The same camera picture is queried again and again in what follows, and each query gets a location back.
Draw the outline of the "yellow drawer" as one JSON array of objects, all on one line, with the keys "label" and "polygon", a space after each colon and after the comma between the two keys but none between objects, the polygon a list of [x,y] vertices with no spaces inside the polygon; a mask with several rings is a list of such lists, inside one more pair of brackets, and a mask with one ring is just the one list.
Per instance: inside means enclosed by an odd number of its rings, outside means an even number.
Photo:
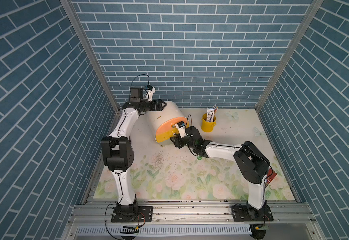
[{"label": "yellow drawer", "polygon": [[175,135],[179,134],[179,131],[177,129],[170,129],[170,130],[157,130],[155,132],[155,140],[157,143],[162,143],[164,141],[169,140],[171,137],[174,137]]}]

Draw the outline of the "orange top drawer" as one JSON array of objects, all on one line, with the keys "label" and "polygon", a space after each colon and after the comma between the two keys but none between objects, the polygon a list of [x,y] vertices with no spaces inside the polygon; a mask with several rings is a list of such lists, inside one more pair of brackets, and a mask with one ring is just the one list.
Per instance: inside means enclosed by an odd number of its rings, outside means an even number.
[{"label": "orange top drawer", "polygon": [[173,127],[173,125],[176,125],[177,123],[184,122],[186,123],[186,118],[184,116],[182,117],[165,117],[160,116],[157,119],[155,119],[155,122],[153,124],[153,127],[155,129],[155,132],[157,135],[164,134],[167,132],[176,131],[176,126]]}]

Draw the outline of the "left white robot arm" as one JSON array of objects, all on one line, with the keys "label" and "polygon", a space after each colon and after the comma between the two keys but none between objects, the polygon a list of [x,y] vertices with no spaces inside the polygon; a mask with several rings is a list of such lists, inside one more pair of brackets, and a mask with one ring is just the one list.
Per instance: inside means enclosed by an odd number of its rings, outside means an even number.
[{"label": "left white robot arm", "polygon": [[131,130],[141,115],[147,112],[162,111],[166,103],[154,100],[155,88],[151,85],[145,88],[130,89],[128,101],[121,107],[120,118],[109,136],[101,139],[103,162],[116,181],[118,205],[132,206],[136,196],[131,186],[129,168],[134,161],[134,152],[131,146]]}]

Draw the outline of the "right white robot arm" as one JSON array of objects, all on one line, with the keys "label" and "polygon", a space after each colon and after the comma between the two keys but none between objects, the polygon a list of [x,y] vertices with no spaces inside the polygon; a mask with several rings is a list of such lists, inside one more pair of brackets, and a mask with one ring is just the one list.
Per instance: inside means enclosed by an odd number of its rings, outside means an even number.
[{"label": "right white robot arm", "polygon": [[181,130],[170,138],[178,149],[188,147],[191,153],[202,158],[221,158],[235,162],[248,182],[247,208],[260,211],[266,206],[266,179],[273,174],[269,160],[250,141],[241,145],[220,144],[205,140],[195,127]]}]

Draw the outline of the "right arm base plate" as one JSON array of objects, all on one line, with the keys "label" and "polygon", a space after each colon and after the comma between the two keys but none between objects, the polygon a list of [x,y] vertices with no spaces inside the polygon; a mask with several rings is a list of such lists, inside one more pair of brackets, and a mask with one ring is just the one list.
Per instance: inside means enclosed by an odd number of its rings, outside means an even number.
[{"label": "right arm base plate", "polygon": [[252,206],[235,204],[231,206],[231,211],[235,222],[272,222],[274,220],[268,205],[257,210]]}]

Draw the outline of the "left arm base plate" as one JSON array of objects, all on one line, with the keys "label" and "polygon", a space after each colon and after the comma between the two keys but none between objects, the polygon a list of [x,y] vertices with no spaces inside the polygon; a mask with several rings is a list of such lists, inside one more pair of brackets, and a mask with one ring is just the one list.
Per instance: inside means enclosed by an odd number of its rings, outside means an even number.
[{"label": "left arm base plate", "polygon": [[153,206],[115,206],[111,217],[112,223],[150,223],[152,221]]}]

